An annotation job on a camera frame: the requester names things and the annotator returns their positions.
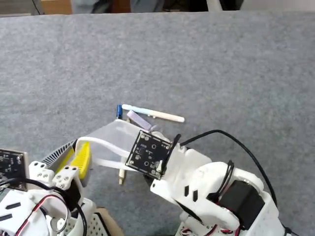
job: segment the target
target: pen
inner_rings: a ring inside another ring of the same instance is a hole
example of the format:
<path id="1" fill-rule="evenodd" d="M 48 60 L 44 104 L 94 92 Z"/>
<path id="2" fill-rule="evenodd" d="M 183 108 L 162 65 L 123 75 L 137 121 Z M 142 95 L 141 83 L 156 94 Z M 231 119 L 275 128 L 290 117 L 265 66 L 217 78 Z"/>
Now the pen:
<path id="1" fill-rule="evenodd" d="M 122 119 L 122 118 L 123 118 L 123 107 L 121 104 L 118 104 L 116 108 L 116 119 Z"/>
<path id="2" fill-rule="evenodd" d="M 168 114 L 168 113 L 164 113 L 164 112 L 158 112 L 158 111 L 154 111 L 154 110 L 149 110 L 149 109 L 146 109 L 146 108 L 135 107 L 135 106 L 131 106 L 131 105 L 128 105 L 128 104 L 123 104 L 122 108 L 124 110 L 134 111 L 134 112 L 137 112 L 137 113 L 142 113 L 142 114 L 146 114 L 146 115 L 153 116 L 153 117 L 159 117 L 159 118 L 162 118 L 162 119 L 168 119 L 168 120 L 177 121 L 177 122 L 184 122 L 185 121 L 184 117 L 179 117 L 179 116 Z"/>

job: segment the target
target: red wire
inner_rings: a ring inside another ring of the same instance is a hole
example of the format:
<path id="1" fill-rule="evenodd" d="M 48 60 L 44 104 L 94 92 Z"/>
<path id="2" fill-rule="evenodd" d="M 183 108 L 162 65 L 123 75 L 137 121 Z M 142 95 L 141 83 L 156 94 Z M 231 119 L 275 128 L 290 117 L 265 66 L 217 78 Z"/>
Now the red wire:
<path id="1" fill-rule="evenodd" d="M 238 236 L 238 235 L 240 235 L 240 227 L 235 231 L 235 236 Z"/>
<path id="2" fill-rule="evenodd" d="M 28 217 L 25 219 L 25 221 L 23 222 L 23 224 L 20 226 L 20 228 L 17 230 L 17 232 L 15 233 L 15 236 L 18 236 L 21 231 L 23 230 L 23 228 L 26 226 L 27 222 L 28 222 L 28 219 L 30 218 L 30 216 L 35 212 L 37 211 L 40 206 L 43 204 L 43 202 L 49 198 L 49 197 L 55 197 L 55 198 L 58 198 L 60 199 L 61 201 L 63 201 L 60 197 L 56 196 L 56 195 L 53 195 L 53 194 L 49 194 L 49 195 L 46 195 L 45 197 L 43 197 L 36 205 L 35 207 L 31 210 L 30 214 L 28 215 Z"/>
<path id="3" fill-rule="evenodd" d="M 205 236 L 211 235 L 217 228 L 217 225 L 215 225 Z"/>

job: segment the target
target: gray carpet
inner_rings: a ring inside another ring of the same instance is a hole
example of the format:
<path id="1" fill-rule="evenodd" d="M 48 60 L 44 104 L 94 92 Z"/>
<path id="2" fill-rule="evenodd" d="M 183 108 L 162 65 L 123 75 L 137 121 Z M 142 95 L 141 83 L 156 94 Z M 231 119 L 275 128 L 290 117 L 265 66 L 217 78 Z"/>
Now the gray carpet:
<path id="1" fill-rule="evenodd" d="M 130 103 L 186 118 L 150 120 L 182 141 L 223 129 L 261 161 L 280 219 L 315 234 L 315 14 L 161 13 L 0 19 L 0 145 L 32 160 L 114 119 Z M 258 174 L 234 143 L 191 144 Z M 87 197 L 127 235 L 172 234 L 180 210 L 141 175 L 94 167 Z"/>

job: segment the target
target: cable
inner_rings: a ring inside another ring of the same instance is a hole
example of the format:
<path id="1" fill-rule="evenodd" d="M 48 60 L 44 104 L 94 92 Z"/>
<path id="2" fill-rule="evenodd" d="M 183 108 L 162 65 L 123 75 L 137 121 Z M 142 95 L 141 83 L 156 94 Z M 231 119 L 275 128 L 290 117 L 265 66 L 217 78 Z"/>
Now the cable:
<path id="1" fill-rule="evenodd" d="M 205 133 L 202 133 L 202 134 L 199 134 L 195 137 L 192 137 L 191 139 L 188 139 L 184 142 L 181 143 L 181 146 L 185 146 L 197 139 L 200 139 L 202 137 L 205 137 L 209 134 L 214 134 L 214 133 L 221 133 L 227 137 L 229 137 L 231 140 L 233 140 L 234 142 L 236 142 L 239 146 L 241 146 L 242 149 L 244 149 L 247 154 L 252 158 L 252 160 L 254 161 L 254 163 L 256 164 L 256 166 L 258 167 L 259 171 L 261 172 L 263 178 L 265 179 L 266 181 L 266 184 L 270 190 L 270 194 L 271 194 L 271 197 L 272 197 L 272 200 L 274 201 L 275 205 L 278 206 L 278 203 L 277 203 L 277 197 L 276 197 L 276 193 L 274 191 L 274 188 L 272 187 L 272 184 L 269 180 L 269 178 L 267 177 L 264 169 L 262 168 L 261 164 L 259 163 L 259 161 L 256 159 L 256 157 L 254 156 L 254 154 L 244 145 L 241 143 L 241 141 L 239 141 L 237 138 L 235 138 L 234 136 L 230 135 L 229 133 L 223 131 L 223 130 L 219 130 L 219 129 L 215 129 L 215 130 L 210 130 L 210 131 L 207 131 Z"/>
<path id="2" fill-rule="evenodd" d="M 234 163 L 233 163 L 233 161 L 229 160 L 229 162 L 227 163 L 226 172 L 225 172 L 225 175 L 224 175 L 224 178 L 222 180 L 220 187 L 218 188 L 218 190 L 215 193 L 209 193 L 208 194 L 208 196 L 207 196 L 208 200 L 210 200 L 214 203 L 217 203 L 219 201 L 220 195 L 226 189 L 228 183 L 230 182 L 230 180 L 232 178 L 233 170 L 234 170 Z"/>
<path id="3" fill-rule="evenodd" d="M 214 225 L 214 227 L 205 235 L 205 236 L 210 236 L 211 234 L 214 233 L 218 225 Z"/>
<path id="4" fill-rule="evenodd" d="M 37 8 L 35 2 L 34 2 L 34 0 L 31 0 L 31 1 L 33 2 L 34 7 L 36 8 L 37 13 L 38 13 L 39 15 L 41 15 L 41 13 L 39 12 L 39 10 L 38 10 L 38 8 Z"/>
<path id="5" fill-rule="evenodd" d="M 229 160 L 226 170 L 227 170 L 227 173 L 226 173 L 225 177 L 227 177 L 227 178 L 224 177 L 225 180 L 223 179 L 223 181 L 225 182 L 225 184 L 224 184 L 224 186 L 221 189 L 218 190 L 218 195 L 219 196 L 223 193 L 223 191 L 226 189 L 228 183 L 231 180 L 231 177 L 233 175 L 233 170 L 234 170 L 234 163 L 233 163 L 233 161 Z"/>
<path id="6" fill-rule="evenodd" d="M 235 236 L 239 236 L 241 233 L 241 226 L 235 231 Z"/>
<path id="7" fill-rule="evenodd" d="M 30 218 L 30 216 L 35 212 L 37 211 L 38 209 L 40 209 L 40 207 L 43 205 L 43 203 L 48 199 L 48 198 L 57 198 L 59 199 L 63 204 L 64 206 L 66 207 L 67 209 L 67 216 L 66 216 L 66 219 L 64 220 L 64 225 L 62 226 L 62 228 L 58 231 L 56 231 L 57 233 L 60 233 L 62 232 L 66 225 L 67 225 L 67 221 L 68 221 L 68 218 L 69 218 L 69 211 L 68 211 L 68 207 L 66 206 L 65 202 L 58 196 L 56 195 L 53 195 L 53 194 L 49 194 L 49 195 L 46 195 L 45 197 L 43 197 L 36 205 L 35 207 L 32 209 L 32 211 L 30 212 L 30 214 L 28 215 L 28 217 L 25 219 L 25 221 L 23 222 L 23 224 L 20 226 L 20 228 L 17 230 L 17 232 L 15 233 L 15 236 L 18 236 L 20 234 L 20 232 L 23 230 L 23 228 L 26 226 L 26 224 L 28 223 L 28 219 Z"/>
<path id="8" fill-rule="evenodd" d="M 286 236 L 287 234 L 299 236 L 297 233 L 293 232 L 292 229 L 290 229 L 289 227 L 285 226 L 284 224 L 282 224 L 282 226 L 284 227 L 284 236 Z"/>
<path id="9" fill-rule="evenodd" d="M 40 188 L 45 189 L 45 190 L 54 190 L 54 191 L 58 192 L 59 194 L 61 194 L 62 197 L 64 199 L 66 199 L 66 201 L 65 201 L 66 203 L 73 204 L 74 207 L 77 208 L 78 213 L 81 215 L 81 218 L 82 218 L 83 236 L 87 236 L 88 223 L 87 223 L 87 220 L 85 218 L 85 215 L 84 215 L 81 207 L 76 202 L 72 202 L 72 199 L 71 199 L 70 195 L 66 191 L 64 191 L 61 188 L 55 187 L 55 186 L 48 187 L 47 185 L 45 185 L 45 184 L 43 184 L 43 183 L 41 183 L 39 181 L 36 181 L 36 180 L 33 180 L 33 179 L 29 179 L 29 178 L 11 178 L 11 179 L 7 179 L 5 181 L 0 182 L 0 187 L 4 186 L 4 185 L 7 185 L 7 184 L 13 184 L 13 183 L 29 183 L 29 184 L 36 185 L 37 187 L 40 187 Z"/>

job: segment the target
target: electronic component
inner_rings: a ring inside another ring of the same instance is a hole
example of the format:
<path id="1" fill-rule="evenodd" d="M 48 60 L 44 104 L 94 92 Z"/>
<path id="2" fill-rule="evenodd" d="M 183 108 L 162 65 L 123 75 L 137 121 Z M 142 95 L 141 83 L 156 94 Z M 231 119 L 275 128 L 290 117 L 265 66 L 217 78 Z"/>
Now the electronic component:
<path id="1" fill-rule="evenodd" d="M 28 178 L 29 164 L 26 152 L 0 149 L 0 181 L 10 178 Z M 27 191 L 26 183 L 11 184 L 9 188 Z"/>
<path id="2" fill-rule="evenodd" d="M 250 184 L 236 180 L 219 200 L 218 205 L 229 209 L 248 230 L 257 218 L 265 202 L 257 190 Z"/>
<path id="3" fill-rule="evenodd" d="M 171 151 L 171 143 L 152 134 L 139 132 L 127 159 L 126 166 L 160 179 Z"/>

